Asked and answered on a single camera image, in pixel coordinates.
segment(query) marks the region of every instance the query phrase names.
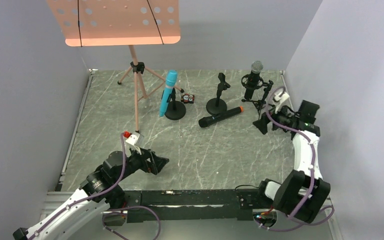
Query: music stand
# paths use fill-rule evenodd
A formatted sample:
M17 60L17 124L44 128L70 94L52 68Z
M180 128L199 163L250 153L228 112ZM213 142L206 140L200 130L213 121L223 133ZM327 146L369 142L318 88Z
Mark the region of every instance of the music stand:
M138 102L164 85L165 79L139 62L134 45L175 44L180 40L179 0L46 0L71 47L128 45L132 62L121 79L133 71L134 114L139 132ZM146 92L147 70L163 82ZM138 82L142 97L138 98Z

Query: gray wall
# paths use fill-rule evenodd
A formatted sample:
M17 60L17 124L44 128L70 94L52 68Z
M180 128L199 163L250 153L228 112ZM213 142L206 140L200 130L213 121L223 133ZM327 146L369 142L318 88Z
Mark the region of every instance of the gray wall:
M322 0L180 0L181 39L140 45L139 61L153 69L286 69ZM123 70L127 46L83 47L88 68Z
M88 75L45 1L0 1L0 240L38 221Z
M384 239L384 1L324 0L286 69L320 104L319 161L345 240Z

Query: black elastic cord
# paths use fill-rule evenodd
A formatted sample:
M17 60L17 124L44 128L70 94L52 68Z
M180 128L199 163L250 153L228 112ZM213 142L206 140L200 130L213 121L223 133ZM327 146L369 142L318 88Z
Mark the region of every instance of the black elastic cord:
M160 28L158 27L157 20L155 19L154 11L152 11L152 7L151 7L151 5L150 5L150 1L149 1L149 0L146 0L146 1L148 2L149 9L151 10L152 17L153 17L153 21L155 22L155 25L156 25L156 29L158 29L158 33L159 33L159 37L161 38L161 42L162 42L162 44L164 45L163 37L161 36Z
M77 26L78 26L78 37L80 38L80 47L83 47L82 44L82 33L80 32L80 11L79 11L79 0L77 0Z

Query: gray marble surface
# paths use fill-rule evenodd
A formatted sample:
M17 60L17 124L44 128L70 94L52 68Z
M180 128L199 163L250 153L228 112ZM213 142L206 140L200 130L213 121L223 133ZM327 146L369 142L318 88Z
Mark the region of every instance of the gray marble surface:
M167 73L157 72L163 76ZM258 186L266 178L283 181L294 165L291 135L281 130L263 135L253 125L258 119L256 109L250 102L241 102L245 89L240 80L249 70L178 72L179 86L186 93L195 94L195 103L185 105L184 118L172 121L158 116L163 88L139 102L143 148L169 158L170 162L157 176L137 171L120 186L125 190L231 189L241 184ZM209 116L206 103L216 96L219 72L225 73L231 85L221 99L228 109L243 106L244 112L201 128L198 120ZM117 85L123 73L96 72L69 158L63 191L73 191L109 153L121 149L121 132L135 130L134 82L127 77L122 85ZM274 82L273 90L283 84L279 71L263 71L261 76ZM143 81L148 91L161 83L148 72L144 73ZM253 99L262 95L259 89Z

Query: microphone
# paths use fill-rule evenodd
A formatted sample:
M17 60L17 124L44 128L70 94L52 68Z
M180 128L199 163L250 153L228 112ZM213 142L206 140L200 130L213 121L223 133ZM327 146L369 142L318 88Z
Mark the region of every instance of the microphone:
M165 88L162 93L161 105L159 106L159 116L162 117L167 111L167 106L169 105L169 96L172 94L173 87L176 85L178 79L178 72L175 70L170 70L165 77Z
M255 61L251 64L251 73L246 78L246 91L243 98L251 100L253 98L254 90L257 89L260 81L260 73L263 70L261 61Z
M223 121L223 120L228 119L230 117L233 117L235 115L238 115L238 114L242 113L243 111L244 111L244 108L242 106L238 106L238 107L235 107L235 108L232 108L230 110L218 113L218 114L213 115L213 116L203 117L198 121L198 124L201 128L206 128L212 124L215 124L217 122L220 122L220 121Z

